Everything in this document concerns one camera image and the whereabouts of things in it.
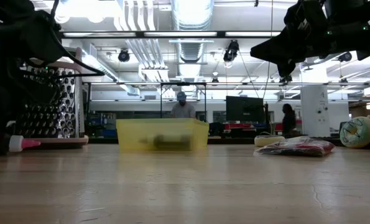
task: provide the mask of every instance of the blue cap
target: blue cap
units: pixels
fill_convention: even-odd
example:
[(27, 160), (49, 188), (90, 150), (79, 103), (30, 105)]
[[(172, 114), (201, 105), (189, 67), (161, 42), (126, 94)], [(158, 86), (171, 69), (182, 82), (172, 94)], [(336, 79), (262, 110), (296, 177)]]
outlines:
[(178, 94), (177, 94), (177, 100), (178, 101), (186, 101), (186, 94), (184, 93), (184, 92), (179, 92)]

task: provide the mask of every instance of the metal grater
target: metal grater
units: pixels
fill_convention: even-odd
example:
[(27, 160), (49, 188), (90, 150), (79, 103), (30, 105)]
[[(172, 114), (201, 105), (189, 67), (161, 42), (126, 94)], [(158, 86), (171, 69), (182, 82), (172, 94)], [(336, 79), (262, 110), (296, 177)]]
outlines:
[[(76, 73), (72, 69), (27, 67), (27, 71), (37, 75), (58, 75), (60, 98), (51, 105), (26, 105), (16, 119), (15, 134), (25, 138), (82, 138), (84, 136), (84, 112), (81, 78), (66, 77)], [(37, 80), (27, 75), (26, 78)]]

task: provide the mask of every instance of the man in cap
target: man in cap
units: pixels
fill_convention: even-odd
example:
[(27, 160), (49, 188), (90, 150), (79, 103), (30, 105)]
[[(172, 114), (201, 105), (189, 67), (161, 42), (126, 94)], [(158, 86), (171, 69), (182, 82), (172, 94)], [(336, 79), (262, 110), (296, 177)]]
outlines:
[(171, 115), (173, 118), (196, 118), (195, 108), (186, 102), (186, 94), (179, 92), (177, 95), (178, 103), (173, 106)]

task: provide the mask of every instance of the person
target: person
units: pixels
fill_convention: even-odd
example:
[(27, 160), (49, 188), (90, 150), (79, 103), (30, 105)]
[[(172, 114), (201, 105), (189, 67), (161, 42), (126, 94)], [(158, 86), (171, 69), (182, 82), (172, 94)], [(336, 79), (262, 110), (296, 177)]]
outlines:
[(292, 134), (292, 130), (297, 127), (297, 120), (295, 117), (295, 111), (291, 105), (286, 103), (283, 105), (283, 135)]
[(173, 118), (196, 118), (195, 108), (186, 102), (186, 94), (179, 92), (177, 95), (178, 103), (173, 106), (171, 115)]

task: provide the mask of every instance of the woman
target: woman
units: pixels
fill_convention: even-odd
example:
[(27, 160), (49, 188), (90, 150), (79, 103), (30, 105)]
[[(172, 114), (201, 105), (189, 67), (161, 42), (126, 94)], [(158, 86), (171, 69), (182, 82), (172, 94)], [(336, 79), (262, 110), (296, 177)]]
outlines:
[(283, 135), (292, 134), (292, 130), (297, 127), (297, 121), (295, 117), (295, 111), (291, 105), (286, 103), (283, 105)]

